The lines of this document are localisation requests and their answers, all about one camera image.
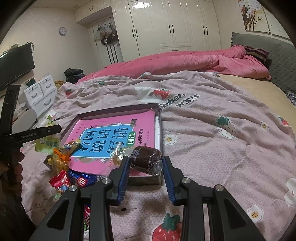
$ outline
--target wardrobe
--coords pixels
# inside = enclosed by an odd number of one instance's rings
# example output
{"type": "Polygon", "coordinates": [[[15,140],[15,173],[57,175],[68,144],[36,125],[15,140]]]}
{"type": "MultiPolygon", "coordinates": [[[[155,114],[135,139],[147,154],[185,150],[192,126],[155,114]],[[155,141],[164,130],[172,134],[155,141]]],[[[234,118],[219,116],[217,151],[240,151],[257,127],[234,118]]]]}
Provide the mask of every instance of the wardrobe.
{"type": "Polygon", "coordinates": [[[125,62],[168,51],[221,48],[211,1],[129,1],[113,6],[112,11],[125,62]]]}

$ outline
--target blue snack package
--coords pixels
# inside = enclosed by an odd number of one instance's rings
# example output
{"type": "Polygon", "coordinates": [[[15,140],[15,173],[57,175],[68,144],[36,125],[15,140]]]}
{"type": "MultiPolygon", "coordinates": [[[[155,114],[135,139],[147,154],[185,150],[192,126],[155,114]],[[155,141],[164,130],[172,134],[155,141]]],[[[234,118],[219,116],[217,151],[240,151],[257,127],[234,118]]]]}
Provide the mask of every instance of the blue snack package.
{"type": "Polygon", "coordinates": [[[79,188],[92,186],[97,180],[97,175],[76,172],[71,169],[68,170],[68,177],[70,179],[71,185],[76,185],[79,188]]]}

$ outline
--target headboard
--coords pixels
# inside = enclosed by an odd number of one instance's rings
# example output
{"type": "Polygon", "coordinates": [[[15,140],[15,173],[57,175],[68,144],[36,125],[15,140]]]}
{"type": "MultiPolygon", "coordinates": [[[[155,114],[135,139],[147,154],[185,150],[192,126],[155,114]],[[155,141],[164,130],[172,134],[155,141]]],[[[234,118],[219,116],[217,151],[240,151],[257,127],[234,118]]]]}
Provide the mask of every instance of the headboard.
{"type": "Polygon", "coordinates": [[[232,33],[231,45],[248,45],[269,52],[265,66],[272,83],[287,93],[296,93],[296,49],[284,41],[254,34],[232,33]]]}

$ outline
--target pillow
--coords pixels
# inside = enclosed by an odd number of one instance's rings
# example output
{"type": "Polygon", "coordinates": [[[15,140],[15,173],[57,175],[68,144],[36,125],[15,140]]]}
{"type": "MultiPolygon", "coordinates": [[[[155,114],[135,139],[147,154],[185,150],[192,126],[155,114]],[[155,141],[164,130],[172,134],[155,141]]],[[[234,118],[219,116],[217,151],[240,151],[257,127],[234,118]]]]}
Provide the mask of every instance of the pillow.
{"type": "Polygon", "coordinates": [[[245,46],[243,47],[246,50],[246,54],[253,56],[255,59],[259,60],[261,63],[265,64],[266,59],[269,55],[268,51],[265,51],[263,49],[255,49],[250,46],[245,46]]]}

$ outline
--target silver bolt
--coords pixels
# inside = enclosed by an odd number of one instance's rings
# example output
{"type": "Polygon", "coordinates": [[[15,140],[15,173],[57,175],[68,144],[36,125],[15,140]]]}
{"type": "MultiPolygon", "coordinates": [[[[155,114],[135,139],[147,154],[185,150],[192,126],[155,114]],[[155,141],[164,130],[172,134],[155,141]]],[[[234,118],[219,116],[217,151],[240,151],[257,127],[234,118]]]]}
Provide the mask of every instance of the silver bolt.
{"type": "Polygon", "coordinates": [[[72,186],[69,187],[69,190],[70,190],[70,192],[74,192],[74,191],[77,190],[77,186],[72,185],[72,186]]]}
{"type": "Polygon", "coordinates": [[[182,179],[182,182],[185,184],[188,184],[188,183],[190,183],[190,179],[188,177],[185,177],[182,179]]]}
{"type": "Polygon", "coordinates": [[[110,178],[104,178],[102,180],[102,183],[104,183],[104,184],[108,184],[109,182],[111,182],[111,179],[110,178]]]}
{"type": "Polygon", "coordinates": [[[222,185],[216,185],[215,188],[216,188],[216,190],[219,191],[219,192],[221,192],[221,191],[224,190],[224,187],[223,187],[222,185]]]}

